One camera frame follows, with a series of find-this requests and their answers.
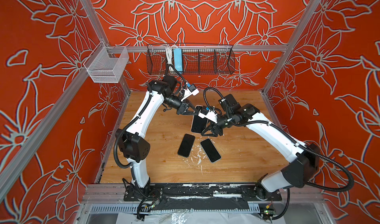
floral pattern wall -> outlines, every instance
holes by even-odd
[[[380,221],[379,1],[322,0],[268,94],[284,129],[353,174],[322,192],[338,223]],[[314,178],[346,180],[325,162]]]
[[[79,0],[0,0],[0,172],[99,43]],[[126,94],[88,78],[0,203],[0,223],[72,222]]]
[[[310,0],[91,0],[112,46],[164,43],[286,44]],[[281,52],[239,52],[232,75],[194,76],[200,88],[262,89]],[[144,53],[131,53],[124,76],[145,90]]]

black smartphone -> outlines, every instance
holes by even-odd
[[[221,158],[210,138],[201,141],[201,146],[211,163],[214,163]]]
[[[183,136],[181,145],[178,148],[177,154],[186,158],[189,157],[194,141],[195,141],[195,136],[190,135],[190,134],[185,134]]]
[[[197,111],[199,111],[202,108],[202,106],[197,105],[195,108]],[[209,120],[207,118],[201,118],[197,115],[193,116],[191,132],[202,133],[202,131],[206,128],[208,122]]]

